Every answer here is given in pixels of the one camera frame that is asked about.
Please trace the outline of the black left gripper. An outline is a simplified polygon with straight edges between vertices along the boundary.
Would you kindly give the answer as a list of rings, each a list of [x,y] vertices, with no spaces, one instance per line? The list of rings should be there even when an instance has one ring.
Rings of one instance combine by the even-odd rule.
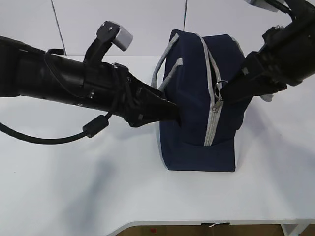
[[[134,77],[119,63],[84,64],[85,108],[109,112],[131,127],[179,118],[179,108],[163,92]]]

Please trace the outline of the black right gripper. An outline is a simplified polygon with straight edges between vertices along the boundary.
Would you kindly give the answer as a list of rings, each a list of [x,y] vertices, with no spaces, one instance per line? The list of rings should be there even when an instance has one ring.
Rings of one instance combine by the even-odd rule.
[[[220,96],[226,103],[236,103],[287,89],[287,84],[279,80],[274,66],[268,65],[258,52],[246,56],[241,65],[241,73],[220,89]]]

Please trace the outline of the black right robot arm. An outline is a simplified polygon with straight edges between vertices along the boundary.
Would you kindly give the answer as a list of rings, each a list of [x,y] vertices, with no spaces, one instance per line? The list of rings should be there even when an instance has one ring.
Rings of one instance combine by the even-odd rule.
[[[217,90],[217,98],[226,103],[283,91],[315,73],[314,5],[306,0],[250,0],[248,4],[287,14],[291,23],[269,28],[259,51],[250,52],[232,80]]]

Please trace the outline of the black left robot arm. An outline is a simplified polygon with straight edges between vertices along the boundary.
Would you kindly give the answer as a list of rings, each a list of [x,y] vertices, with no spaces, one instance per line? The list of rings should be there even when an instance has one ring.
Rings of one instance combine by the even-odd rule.
[[[0,94],[111,111],[131,127],[179,119],[176,104],[124,65],[89,67],[7,37],[0,39]]]

